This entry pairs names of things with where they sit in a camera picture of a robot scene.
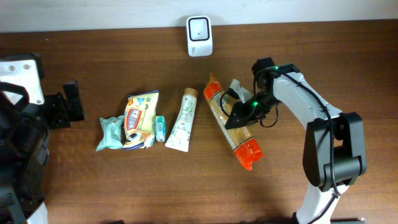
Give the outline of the spaghetti pasta package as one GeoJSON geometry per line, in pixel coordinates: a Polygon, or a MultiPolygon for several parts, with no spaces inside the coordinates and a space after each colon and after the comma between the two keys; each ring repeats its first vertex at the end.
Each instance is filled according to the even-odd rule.
{"type": "Polygon", "coordinates": [[[262,149],[236,114],[231,97],[213,73],[210,73],[203,94],[233,154],[246,170],[252,170],[252,164],[264,156],[262,149]]]}

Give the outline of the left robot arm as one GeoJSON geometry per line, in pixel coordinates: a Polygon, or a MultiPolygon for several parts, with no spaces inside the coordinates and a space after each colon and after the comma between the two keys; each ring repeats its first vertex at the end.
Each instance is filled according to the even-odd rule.
{"type": "Polygon", "coordinates": [[[41,56],[1,59],[1,223],[47,223],[43,179],[53,129],[85,118],[77,81],[44,95],[41,56]]]}

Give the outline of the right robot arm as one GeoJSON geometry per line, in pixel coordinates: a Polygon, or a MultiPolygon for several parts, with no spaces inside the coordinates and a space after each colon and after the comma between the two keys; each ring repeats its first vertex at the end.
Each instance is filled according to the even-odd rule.
{"type": "Polygon", "coordinates": [[[308,189],[294,223],[331,223],[340,197],[366,173],[364,125],[359,114],[344,113],[329,104],[292,63],[276,65],[270,58],[256,61],[252,90],[232,82],[228,93],[237,100],[226,129],[261,123],[281,103],[305,128],[303,169],[308,189]]]}

